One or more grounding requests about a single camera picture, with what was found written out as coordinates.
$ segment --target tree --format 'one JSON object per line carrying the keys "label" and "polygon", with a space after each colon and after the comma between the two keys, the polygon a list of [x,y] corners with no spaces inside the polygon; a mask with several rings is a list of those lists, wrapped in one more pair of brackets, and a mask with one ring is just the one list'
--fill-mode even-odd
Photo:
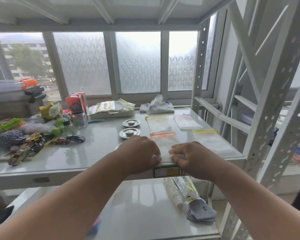
{"label": "tree", "polygon": [[46,66],[44,55],[39,50],[32,50],[25,44],[13,45],[8,55],[13,57],[12,63],[21,70],[28,72],[34,79],[45,77]]}

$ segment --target gray cloth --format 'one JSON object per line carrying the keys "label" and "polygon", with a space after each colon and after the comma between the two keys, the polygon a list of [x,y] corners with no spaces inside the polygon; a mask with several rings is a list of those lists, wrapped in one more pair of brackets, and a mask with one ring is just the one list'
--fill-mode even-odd
{"label": "gray cloth", "polygon": [[210,224],[216,220],[217,212],[202,200],[194,200],[189,203],[187,219],[196,223]]}

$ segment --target right hand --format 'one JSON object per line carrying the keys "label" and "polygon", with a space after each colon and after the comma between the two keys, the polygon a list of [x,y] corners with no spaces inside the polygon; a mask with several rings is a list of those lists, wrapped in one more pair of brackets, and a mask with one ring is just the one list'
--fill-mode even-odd
{"label": "right hand", "polygon": [[[180,166],[192,177],[201,180],[216,181],[224,171],[228,162],[197,141],[176,144],[169,150],[172,162]],[[185,155],[186,160],[177,156]]]}

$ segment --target yellow toy car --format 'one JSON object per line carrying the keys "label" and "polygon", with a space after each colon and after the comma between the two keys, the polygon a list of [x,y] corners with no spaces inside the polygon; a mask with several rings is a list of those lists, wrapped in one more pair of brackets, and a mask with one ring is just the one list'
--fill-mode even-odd
{"label": "yellow toy car", "polygon": [[39,140],[42,140],[42,135],[40,133],[34,133],[33,135],[26,138],[25,142],[35,142]]}

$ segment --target left hand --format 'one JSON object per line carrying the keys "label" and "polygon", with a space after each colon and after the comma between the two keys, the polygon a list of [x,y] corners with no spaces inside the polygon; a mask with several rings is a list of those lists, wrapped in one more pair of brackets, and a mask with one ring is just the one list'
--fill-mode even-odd
{"label": "left hand", "polygon": [[159,147],[146,136],[133,136],[125,140],[113,153],[123,160],[129,175],[150,170],[161,161]]}

